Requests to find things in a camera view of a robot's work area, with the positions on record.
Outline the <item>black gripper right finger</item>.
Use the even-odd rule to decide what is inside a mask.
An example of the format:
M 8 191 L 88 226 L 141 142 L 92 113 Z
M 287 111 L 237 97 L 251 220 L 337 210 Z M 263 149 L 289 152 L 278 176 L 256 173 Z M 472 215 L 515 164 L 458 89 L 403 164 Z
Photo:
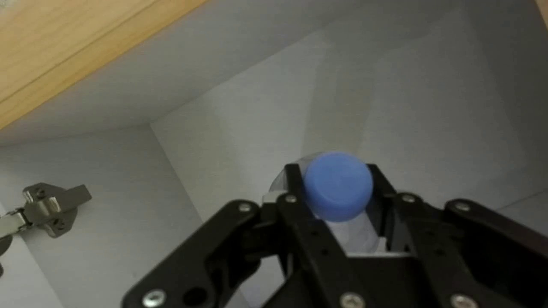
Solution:
M 397 191 L 369 164 L 373 197 L 366 214 L 388 251 L 417 265 L 431 303 L 453 308 L 548 308 L 548 238 L 479 202 L 451 198 L 441 209 Z

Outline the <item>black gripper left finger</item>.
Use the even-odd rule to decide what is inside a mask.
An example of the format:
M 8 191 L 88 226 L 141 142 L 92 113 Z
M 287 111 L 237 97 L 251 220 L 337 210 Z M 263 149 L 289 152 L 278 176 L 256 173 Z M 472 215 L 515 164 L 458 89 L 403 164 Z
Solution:
M 270 202 L 232 200 L 124 292 L 121 308 L 222 308 L 265 256 L 283 282 L 266 308 L 340 308 L 354 289 L 343 251 L 326 224 L 304 207 L 297 166 Z

